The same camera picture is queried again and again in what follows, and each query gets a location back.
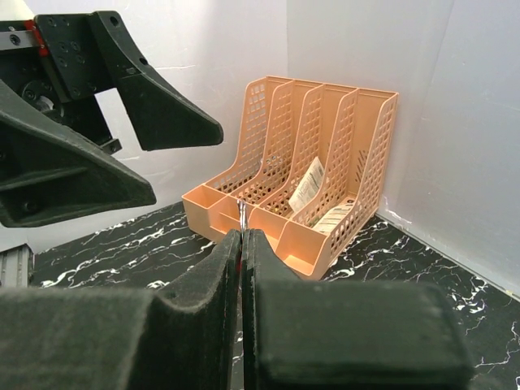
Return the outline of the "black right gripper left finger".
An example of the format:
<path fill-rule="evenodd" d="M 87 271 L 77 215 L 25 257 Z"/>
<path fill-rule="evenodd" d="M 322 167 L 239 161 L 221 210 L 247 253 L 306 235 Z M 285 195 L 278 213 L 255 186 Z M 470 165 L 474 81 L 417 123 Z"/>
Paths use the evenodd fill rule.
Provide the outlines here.
<path fill-rule="evenodd" d="M 227 389 L 241 235 L 164 291 L 3 288 L 4 389 Z"/>

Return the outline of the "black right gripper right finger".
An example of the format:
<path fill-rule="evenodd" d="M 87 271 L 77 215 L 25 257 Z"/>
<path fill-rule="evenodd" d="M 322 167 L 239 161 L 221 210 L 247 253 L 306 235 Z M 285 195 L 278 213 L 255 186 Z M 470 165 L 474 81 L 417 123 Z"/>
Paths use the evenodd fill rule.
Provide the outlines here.
<path fill-rule="evenodd" d="M 261 230 L 242 243 L 247 389 L 467 389 L 470 352 L 434 284 L 300 279 Z"/>

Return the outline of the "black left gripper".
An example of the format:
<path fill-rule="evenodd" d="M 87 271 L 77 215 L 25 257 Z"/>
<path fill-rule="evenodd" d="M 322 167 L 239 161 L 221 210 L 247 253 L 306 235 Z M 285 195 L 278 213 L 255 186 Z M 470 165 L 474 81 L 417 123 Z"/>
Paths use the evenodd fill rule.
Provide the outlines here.
<path fill-rule="evenodd" d="M 109 155 L 122 146 L 96 96 L 113 87 L 143 150 L 223 142 L 221 124 L 159 75 L 116 11 L 3 21 L 1 79 L 7 228 L 155 204 L 151 184 Z"/>

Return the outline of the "silver key with black tag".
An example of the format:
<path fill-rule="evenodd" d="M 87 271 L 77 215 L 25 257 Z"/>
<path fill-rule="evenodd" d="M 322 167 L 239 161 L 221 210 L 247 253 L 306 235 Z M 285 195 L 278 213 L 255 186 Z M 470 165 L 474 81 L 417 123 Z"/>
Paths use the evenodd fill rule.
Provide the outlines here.
<path fill-rule="evenodd" d="M 247 207 L 246 203 L 242 199 L 237 200 L 237 207 L 239 212 L 239 225 L 240 225 L 240 234 L 241 237 L 244 237 L 244 234 L 248 228 L 247 224 Z"/>

